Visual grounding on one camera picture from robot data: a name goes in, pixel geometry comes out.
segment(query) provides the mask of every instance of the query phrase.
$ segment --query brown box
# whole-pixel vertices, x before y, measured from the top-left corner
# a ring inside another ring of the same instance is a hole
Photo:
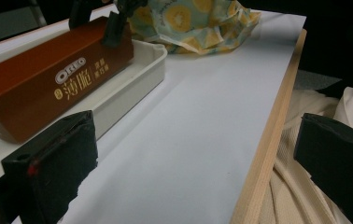
[[[101,44],[106,17],[0,63],[0,138],[22,143],[126,67],[134,57],[126,26],[116,48]]]

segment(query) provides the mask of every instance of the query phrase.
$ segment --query light wood trim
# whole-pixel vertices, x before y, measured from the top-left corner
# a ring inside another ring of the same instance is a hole
[[[268,187],[270,174],[273,170],[306,34],[307,32],[302,30],[293,51],[255,157],[249,168],[246,182],[234,208],[231,224],[259,222],[264,192]]]

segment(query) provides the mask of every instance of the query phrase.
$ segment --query patterned cloth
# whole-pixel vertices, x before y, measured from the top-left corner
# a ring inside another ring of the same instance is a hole
[[[134,39],[164,44],[169,53],[204,55],[240,46],[260,17],[238,1],[148,0],[129,23]]]

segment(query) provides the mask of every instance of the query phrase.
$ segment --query table surface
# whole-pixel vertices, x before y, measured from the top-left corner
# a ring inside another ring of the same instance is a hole
[[[164,81],[98,140],[99,165],[62,223],[256,223],[304,20],[263,11],[233,52],[168,55]],[[27,41],[2,42],[0,52]]]

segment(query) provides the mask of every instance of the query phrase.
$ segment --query white plastic tray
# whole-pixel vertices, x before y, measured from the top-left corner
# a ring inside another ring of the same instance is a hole
[[[0,54],[0,62],[62,33],[63,31],[57,32],[15,49],[4,51]],[[79,111],[92,110],[95,135],[98,139],[162,82],[164,79],[164,59],[167,55],[164,46],[135,40],[133,40],[133,44],[134,59],[132,63],[62,114],[59,119]],[[20,146],[0,139],[0,160]],[[3,173],[0,164],[0,176]]]

